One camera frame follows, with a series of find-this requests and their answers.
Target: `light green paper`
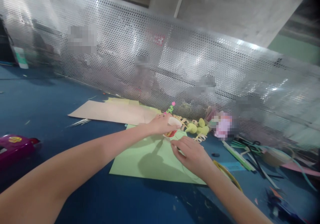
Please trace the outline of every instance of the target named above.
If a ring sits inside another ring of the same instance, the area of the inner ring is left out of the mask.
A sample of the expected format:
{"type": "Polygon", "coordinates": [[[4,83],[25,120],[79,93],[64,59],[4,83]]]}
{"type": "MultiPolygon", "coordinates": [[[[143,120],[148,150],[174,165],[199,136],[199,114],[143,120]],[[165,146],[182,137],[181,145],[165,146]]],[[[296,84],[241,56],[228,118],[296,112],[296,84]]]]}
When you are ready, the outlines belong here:
{"type": "MultiPolygon", "coordinates": [[[[174,140],[187,134],[177,131],[174,140]]],[[[174,156],[170,142],[163,136],[151,136],[134,144],[118,155],[110,174],[150,178],[173,182],[205,185],[205,182],[190,172],[174,156]]]]}

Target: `paper craft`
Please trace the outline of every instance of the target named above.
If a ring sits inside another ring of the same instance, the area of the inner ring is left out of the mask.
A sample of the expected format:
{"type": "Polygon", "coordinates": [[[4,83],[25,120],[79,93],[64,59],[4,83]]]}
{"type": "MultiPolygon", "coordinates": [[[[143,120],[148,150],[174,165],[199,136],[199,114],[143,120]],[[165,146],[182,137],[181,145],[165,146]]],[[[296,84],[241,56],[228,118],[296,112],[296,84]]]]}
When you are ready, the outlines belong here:
{"type": "Polygon", "coordinates": [[[105,100],[105,102],[121,102],[123,104],[140,105],[139,101],[137,100],[121,99],[114,97],[109,97],[109,99],[105,100]]]}
{"type": "MultiPolygon", "coordinates": [[[[179,130],[174,140],[187,134],[179,130]]],[[[170,142],[163,136],[145,138],[118,155],[110,174],[206,185],[174,156],[170,142]]]]}
{"type": "Polygon", "coordinates": [[[245,171],[246,169],[240,162],[220,162],[220,165],[224,166],[229,172],[232,171],[245,171]]]}
{"type": "Polygon", "coordinates": [[[68,116],[138,125],[149,123],[156,114],[146,106],[88,100],[68,116]]]}

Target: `perforated metal sheet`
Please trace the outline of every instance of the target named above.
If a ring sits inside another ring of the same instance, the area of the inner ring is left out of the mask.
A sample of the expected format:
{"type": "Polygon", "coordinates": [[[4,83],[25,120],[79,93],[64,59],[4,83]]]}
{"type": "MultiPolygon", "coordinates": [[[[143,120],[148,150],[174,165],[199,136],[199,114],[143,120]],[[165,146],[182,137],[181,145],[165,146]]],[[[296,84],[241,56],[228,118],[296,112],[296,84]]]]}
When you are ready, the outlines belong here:
{"type": "Polygon", "coordinates": [[[34,65],[161,110],[175,101],[174,114],[191,119],[209,105],[230,111],[242,135],[264,144],[282,143],[293,124],[319,133],[306,115],[320,102],[316,66],[120,0],[1,0],[0,12],[34,65]],[[72,26],[94,29],[86,46],[96,46],[79,54],[72,26]]]}

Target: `blue tabletop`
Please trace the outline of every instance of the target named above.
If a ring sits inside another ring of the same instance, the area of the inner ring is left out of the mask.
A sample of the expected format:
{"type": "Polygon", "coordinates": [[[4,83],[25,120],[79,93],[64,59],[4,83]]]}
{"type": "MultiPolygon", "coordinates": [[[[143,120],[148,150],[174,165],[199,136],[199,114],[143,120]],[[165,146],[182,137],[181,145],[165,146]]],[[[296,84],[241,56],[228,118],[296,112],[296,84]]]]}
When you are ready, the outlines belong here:
{"type": "MultiPolygon", "coordinates": [[[[91,121],[67,128],[79,119],[67,115],[89,98],[107,99],[101,90],[54,75],[48,69],[0,66],[0,135],[17,134],[41,140],[42,149],[0,173],[0,192],[32,168],[83,142],[125,129],[124,124],[91,121]]],[[[221,141],[210,135],[202,143],[218,162],[236,162],[221,141]]],[[[316,223],[319,196],[300,173],[267,165],[267,173],[285,177],[274,182],[299,214],[316,223]]],[[[56,223],[234,223],[214,193],[205,186],[110,175],[112,162],[76,190],[56,223]]],[[[269,218],[265,188],[271,184],[259,174],[232,172],[244,194],[269,218]]],[[[274,223],[286,223],[271,219],[274,223]]]]}

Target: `right hand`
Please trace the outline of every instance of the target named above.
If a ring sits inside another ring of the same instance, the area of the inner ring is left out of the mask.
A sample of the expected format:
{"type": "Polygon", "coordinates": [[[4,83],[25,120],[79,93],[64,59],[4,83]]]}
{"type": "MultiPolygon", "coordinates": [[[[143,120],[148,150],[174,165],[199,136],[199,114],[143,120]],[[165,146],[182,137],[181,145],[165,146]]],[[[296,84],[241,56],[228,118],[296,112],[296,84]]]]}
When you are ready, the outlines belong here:
{"type": "Polygon", "coordinates": [[[184,136],[178,141],[172,140],[171,148],[176,158],[203,181],[212,175],[212,171],[216,168],[203,146],[190,137],[184,136]]]}

